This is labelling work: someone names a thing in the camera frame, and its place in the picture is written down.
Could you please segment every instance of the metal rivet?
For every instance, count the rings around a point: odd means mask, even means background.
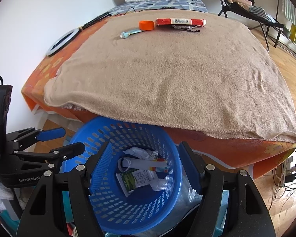
[[[248,172],[245,171],[245,170],[243,170],[243,169],[240,170],[239,173],[240,173],[240,175],[242,175],[242,176],[247,176],[247,175],[248,175]]]
[[[47,170],[44,172],[44,176],[50,176],[51,175],[51,171],[50,170]]]
[[[208,165],[206,165],[206,168],[207,168],[208,170],[214,170],[214,169],[215,169],[215,166],[212,165],[212,164],[208,164]]]
[[[76,169],[77,169],[78,171],[82,171],[82,170],[85,169],[85,166],[84,166],[84,165],[78,165],[78,166],[76,166]]]

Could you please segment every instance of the black chair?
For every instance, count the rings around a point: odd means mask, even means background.
[[[244,8],[242,8],[238,3],[228,3],[227,0],[220,0],[220,3],[222,4],[222,10],[220,11],[220,13],[218,14],[218,16],[220,16],[222,13],[225,14],[225,17],[227,18],[227,11],[232,11],[238,15],[241,15],[247,19],[251,19],[251,20],[255,20],[257,22],[259,22],[259,26],[261,27],[262,29],[262,32],[263,32],[263,35],[264,35],[264,39],[265,39],[265,42],[266,42],[266,45],[267,45],[267,52],[270,50],[269,48],[269,43],[267,41],[267,35],[269,33],[269,29],[270,27],[273,27],[276,31],[278,31],[278,35],[277,35],[277,39],[276,41],[274,42],[274,47],[277,46],[277,43],[278,43],[278,40],[280,38],[280,35],[281,35],[281,32],[283,31],[283,28],[284,28],[284,25],[279,23],[277,20],[276,23],[271,23],[255,14],[252,14],[250,13],[249,11],[245,10]],[[267,30],[266,30],[266,33],[264,32],[264,29],[263,29],[263,25],[267,26]]]

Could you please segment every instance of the white wall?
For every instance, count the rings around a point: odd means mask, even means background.
[[[13,86],[7,131],[36,127],[21,88],[50,45],[115,6],[114,0],[2,0],[0,2],[0,75]]]

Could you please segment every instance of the blue plaid sheet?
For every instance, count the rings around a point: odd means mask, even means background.
[[[161,9],[163,7],[173,7],[176,9],[208,12],[202,0],[147,0],[141,2],[124,3],[109,10],[112,16],[117,14],[124,14],[127,11],[132,11],[133,7],[136,11]]]

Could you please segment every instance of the blue plastic basket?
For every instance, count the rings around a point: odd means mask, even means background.
[[[78,164],[84,164],[105,141],[112,144],[111,163],[100,189],[90,197],[96,218],[104,231],[115,234],[143,232],[160,223],[173,209],[181,189],[181,161],[174,142],[161,127],[96,117],[71,139],[71,143],[77,141],[85,144],[85,151],[63,163],[65,172]],[[167,160],[169,183],[166,190],[153,191],[147,185],[137,188],[128,198],[125,197],[115,176],[119,173],[117,161],[125,156],[123,150],[133,146],[156,150]],[[159,178],[167,175],[161,174],[158,173]]]

